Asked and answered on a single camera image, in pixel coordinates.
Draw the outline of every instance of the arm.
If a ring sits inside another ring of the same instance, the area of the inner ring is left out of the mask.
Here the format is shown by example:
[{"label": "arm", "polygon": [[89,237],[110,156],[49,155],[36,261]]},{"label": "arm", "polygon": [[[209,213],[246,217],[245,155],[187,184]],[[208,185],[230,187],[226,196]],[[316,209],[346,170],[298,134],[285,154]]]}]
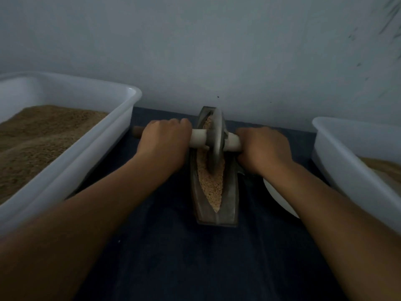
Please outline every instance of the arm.
[{"label": "arm", "polygon": [[239,161],[298,213],[350,300],[401,299],[401,237],[292,161],[287,139],[239,129]]},{"label": "arm", "polygon": [[123,167],[2,241],[2,298],[71,299],[114,230],[183,165],[191,132],[187,119],[150,123]]}]

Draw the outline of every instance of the white wall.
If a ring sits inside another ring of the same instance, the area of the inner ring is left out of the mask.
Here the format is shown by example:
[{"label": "white wall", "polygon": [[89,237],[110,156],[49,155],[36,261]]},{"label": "white wall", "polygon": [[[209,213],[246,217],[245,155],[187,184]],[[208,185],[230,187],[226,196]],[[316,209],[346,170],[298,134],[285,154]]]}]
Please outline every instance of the white wall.
[{"label": "white wall", "polygon": [[128,83],[140,106],[299,130],[315,116],[400,125],[400,2],[1,0],[0,73]]}]

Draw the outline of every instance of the dark blue cloth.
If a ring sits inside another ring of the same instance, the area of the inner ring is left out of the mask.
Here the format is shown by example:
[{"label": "dark blue cloth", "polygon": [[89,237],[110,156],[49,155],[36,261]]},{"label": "dark blue cloth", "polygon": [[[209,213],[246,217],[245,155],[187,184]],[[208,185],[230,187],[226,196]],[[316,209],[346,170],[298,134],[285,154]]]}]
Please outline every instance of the dark blue cloth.
[{"label": "dark blue cloth", "polygon": [[[195,116],[134,108],[132,125]],[[235,131],[240,126],[227,122]],[[315,134],[280,129],[293,159],[310,162]],[[138,145],[127,133],[83,184],[123,165]],[[281,208],[261,177],[238,174],[237,228],[198,225],[188,163],[134,210],[117,230],[76,300],[346,299],[302,222]]]}]

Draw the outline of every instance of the white plastic tub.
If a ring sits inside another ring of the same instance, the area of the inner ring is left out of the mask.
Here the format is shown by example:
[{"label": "white plastic tub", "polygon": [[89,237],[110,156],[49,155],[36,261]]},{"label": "white plastic tub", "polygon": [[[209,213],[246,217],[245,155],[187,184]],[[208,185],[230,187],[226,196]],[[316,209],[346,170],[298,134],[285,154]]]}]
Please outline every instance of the white plastic tub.
[{"label": "white plastic tub", "polygon": [[0,122],[25,107],[54,105],[110,114],[0,205],[0,236],[55,204],[81,184],[88,172],[128,129],[132,107],[142,96],[133,86],[45,72],[0,76]]},{"label": "white plastic tub", "polygon": [[327,181],[401,233],[401,198],[357,156],[401,165],[401,127],[317,117],[312,159]]}]

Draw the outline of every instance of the left hand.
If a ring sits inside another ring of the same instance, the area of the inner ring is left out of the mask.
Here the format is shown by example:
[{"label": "left hand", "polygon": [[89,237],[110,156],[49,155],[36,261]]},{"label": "left hand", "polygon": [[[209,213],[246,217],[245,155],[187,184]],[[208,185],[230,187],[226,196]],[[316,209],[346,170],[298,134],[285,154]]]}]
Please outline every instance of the left hand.
[{"label": "left hand", "polygon": [[151,121],[143,130],[136,155],[150,157],[171,175],[185,162],[191,134],[192,125],[186,118]]}]

